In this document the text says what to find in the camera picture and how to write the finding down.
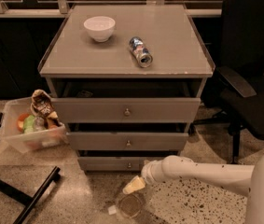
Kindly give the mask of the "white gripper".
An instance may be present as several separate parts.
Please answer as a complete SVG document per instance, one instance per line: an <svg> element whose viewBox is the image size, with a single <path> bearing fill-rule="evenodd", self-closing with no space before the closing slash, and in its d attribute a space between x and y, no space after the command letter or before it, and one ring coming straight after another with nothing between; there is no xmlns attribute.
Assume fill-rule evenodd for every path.
<svg viewBox="0 0 264 224"><path fill-rule="evenodd" d="M124 188L124 194L131 194L137 190L143 189L148 185L160 183L166 180L164 171L164 160L147 162L142 171L141 176L135 176Z"/></svg>

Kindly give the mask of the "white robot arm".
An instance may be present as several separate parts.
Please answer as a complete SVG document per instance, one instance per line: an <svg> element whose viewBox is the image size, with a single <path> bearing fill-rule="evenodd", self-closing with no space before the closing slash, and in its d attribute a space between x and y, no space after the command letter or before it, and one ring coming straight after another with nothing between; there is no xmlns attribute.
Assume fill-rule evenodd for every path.
<svg viewBox="0 0 264 224"><path fill-rule="evenodd" d="M168 156L147 162L123 192L131 194L175 179L196 179L246 197L244 224L264 224L264 155L254 165L197 163L187 157Z"/></svg>

